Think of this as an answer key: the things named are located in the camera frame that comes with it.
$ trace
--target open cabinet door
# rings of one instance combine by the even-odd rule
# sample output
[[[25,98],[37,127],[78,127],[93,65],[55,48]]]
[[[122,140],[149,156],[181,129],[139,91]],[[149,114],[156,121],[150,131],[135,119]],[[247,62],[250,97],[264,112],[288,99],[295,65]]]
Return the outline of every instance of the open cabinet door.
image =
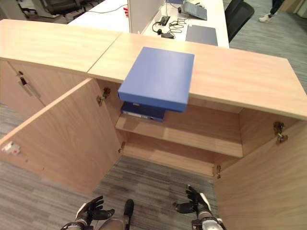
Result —
[[[0,140],[21,153],[0,159],[79,192],[91,192],[120,158],[120,143],[96,79],[88,78]]]
[[[227,230],[307,229],[307,123],[285,131],[214,179]]]

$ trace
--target white partition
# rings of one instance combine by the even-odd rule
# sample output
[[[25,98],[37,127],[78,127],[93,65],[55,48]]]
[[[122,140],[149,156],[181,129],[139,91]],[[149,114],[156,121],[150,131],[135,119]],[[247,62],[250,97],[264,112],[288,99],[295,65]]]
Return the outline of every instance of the white partition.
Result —
[[[128,0],[130,33],[141,34],[165,0]]]

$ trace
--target power adapter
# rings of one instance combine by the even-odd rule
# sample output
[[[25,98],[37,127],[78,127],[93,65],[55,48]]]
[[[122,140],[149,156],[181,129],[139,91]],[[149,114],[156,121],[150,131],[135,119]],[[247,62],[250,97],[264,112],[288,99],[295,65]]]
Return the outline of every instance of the power adapter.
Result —
[[[174,39],[174,36],[171,33],[161,34],[161,37]]]

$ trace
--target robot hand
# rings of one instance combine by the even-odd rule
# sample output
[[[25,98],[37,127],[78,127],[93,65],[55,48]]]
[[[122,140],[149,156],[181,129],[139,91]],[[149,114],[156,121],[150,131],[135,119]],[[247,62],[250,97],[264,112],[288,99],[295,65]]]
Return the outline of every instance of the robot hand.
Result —
[[[183,214],[196,212],[196,214],[198,215],[200,210],[205,210],[211,214],[210,204],[203,193],[198,193],[193,187],[188,184],[186,194],[188,195],[188,198],[190,200],[188,203],[173,204],[177,212]]]
[[[115,210],[102,210],[103,203],[103,196],[99,196],[88,203],[84,203],[77,212],[76,221],[65,224],[61,230],[84,230],[85,226],[89,226],[93,219],[109,219],[113,216]]]
[[[115,213],[114,209],[103,209],[103,196],[99,196],[88,203],[84,203],[78,210],[76,221],[82,222],[85,226],[90,225],[92,220],[105,220],[109,219]]]
[[[186,194],[190,200],[188,203],[174,203],[173,205],[179,213],[196,212],[197,219],[191,222],[193,230],[226,230],[222,220],[213,217],[210,204],[204,193],[197,192],[188,184]]]

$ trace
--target wooden countertop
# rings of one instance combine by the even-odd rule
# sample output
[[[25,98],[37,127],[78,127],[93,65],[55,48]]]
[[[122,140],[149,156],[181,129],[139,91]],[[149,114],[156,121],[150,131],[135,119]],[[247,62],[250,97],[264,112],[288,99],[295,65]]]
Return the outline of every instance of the wooden countertop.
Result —
[[[307,120],[307,96],[285,58],[79,26],[0,21],[1,59],[113,82],[125,79],[144,46],[195,54],[190,97]]]
[[[0,57],[87,72],[120,35],[56,23],[0,21]]]
[[[285,58],[122,33],[88,73],[122,82],[144,46],[195,54],[191,97],[307,120],[307,96]]]

